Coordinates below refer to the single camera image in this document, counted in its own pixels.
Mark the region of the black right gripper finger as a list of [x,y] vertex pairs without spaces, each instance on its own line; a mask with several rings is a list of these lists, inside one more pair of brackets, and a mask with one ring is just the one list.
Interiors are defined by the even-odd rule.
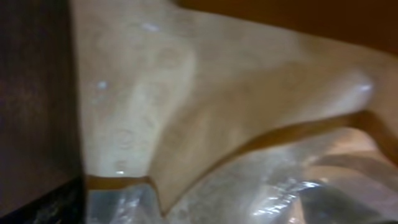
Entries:
[[81,177],[1,217],[1,224],[82,224],[84,221],[85,188]]

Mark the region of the beige clear snack bag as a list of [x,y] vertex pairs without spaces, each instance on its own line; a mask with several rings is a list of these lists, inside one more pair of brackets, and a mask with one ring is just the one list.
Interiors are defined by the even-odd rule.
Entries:
[[72,1],[87,223],[396,223],[397,57]]

